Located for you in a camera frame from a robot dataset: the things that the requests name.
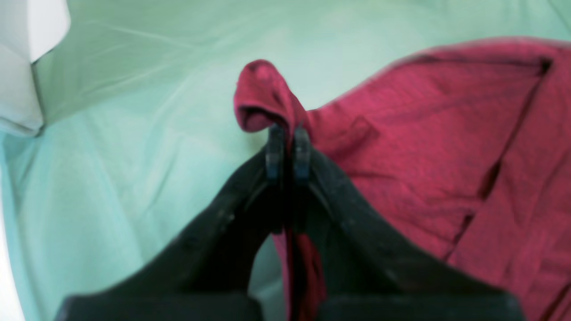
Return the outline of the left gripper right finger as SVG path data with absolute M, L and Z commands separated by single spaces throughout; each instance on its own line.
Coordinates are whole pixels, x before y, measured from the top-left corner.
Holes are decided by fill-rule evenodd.
M 318 152 L 303 128 L 291 146 L 289 224 L 317 251 L 317 321 L 523 321 L 517 299 L 412 244 Z

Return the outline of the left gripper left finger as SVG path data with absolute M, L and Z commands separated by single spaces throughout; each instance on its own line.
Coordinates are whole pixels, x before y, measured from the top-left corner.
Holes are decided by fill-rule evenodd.
M 149 264 L 115 286 L 64 300 L 58 321 L 262 321 L 248 295 L 255 256 L 283 225 L 284 132 L 241 165 Z

